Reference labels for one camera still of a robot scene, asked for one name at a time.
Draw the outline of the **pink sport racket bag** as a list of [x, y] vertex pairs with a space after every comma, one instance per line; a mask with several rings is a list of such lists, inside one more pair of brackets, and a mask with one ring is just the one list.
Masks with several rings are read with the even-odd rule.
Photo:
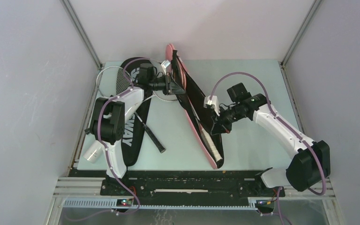
[[[185, 91], [185, 94], [177, 95], [180, 106], [186, 113], [186, 118], [190, 127], [203, 151], [207, 161], [213, 169], [219, 169], [224, 164], [224, 148], [221, 135], [211, 135], [210, 131], [213, 127], [213, 120], [209, 109], [203, 107], [206, 95], [191, 77], [185, 63], [178, 55], [177, 49], [172, 43], [167, 44], [165, 48], [165, 58], [171, 61], [171, 75]], [[207, 144], [202, 139], [201, 127], [203, 127], [211, 136], [217, 150], [222, 156], [222, 160], [216, 162], [213, 155], [208, 151]]]

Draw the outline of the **white shuttlecock tube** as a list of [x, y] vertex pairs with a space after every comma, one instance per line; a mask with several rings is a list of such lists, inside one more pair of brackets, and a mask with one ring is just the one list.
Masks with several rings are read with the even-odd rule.
[[103, 145], [99, 141], [93, 144], [83, 153], [82, 157], [90, 163], [95, 163], [103, 153]]

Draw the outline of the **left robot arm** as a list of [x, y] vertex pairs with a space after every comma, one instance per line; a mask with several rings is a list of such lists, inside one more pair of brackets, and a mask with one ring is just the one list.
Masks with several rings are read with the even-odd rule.
[[129, 182], [123, 179], [127, 171], [119, 141], [125, 132], [125, 124], [137, 109], [150, 97], [145, 97], [146, 91], [162, 91], [165, 95], [184, 94], [185, 90], [175, 82], [171, 73], [167, 72], [170, 61], [161, 63], [157, 69], [152, 64], [142, 64], [135, 80], [125, 68], [119, 68], [119, 74], [128, 82], [129, 87], [112, 97], [102, 96], [95, 102], [90, 132], [95, 136], [105, 150], [108, 164], [107, 174], [115, 179], [111, 189], [118, 195], [129, 191]]

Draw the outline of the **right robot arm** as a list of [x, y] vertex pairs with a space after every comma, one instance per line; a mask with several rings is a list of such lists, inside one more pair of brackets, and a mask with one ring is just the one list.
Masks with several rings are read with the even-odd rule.
[[273, 188], [292, 186], [297, 191], [312, 186], [330, 175], [330, 148], [316, 142], [287, 122], [263, 94], [251, 95], [242, 83], [227, 90], [232, 106], [220, 107], [217, 96], [207, 96], [204, 107], [213, 111], [211, 134], [230, 133], [232, 124], [248, 118], [274, 136], [291, 162], [287, 168], [268, 168], [255, 176], [254, 190], [266, 196]]

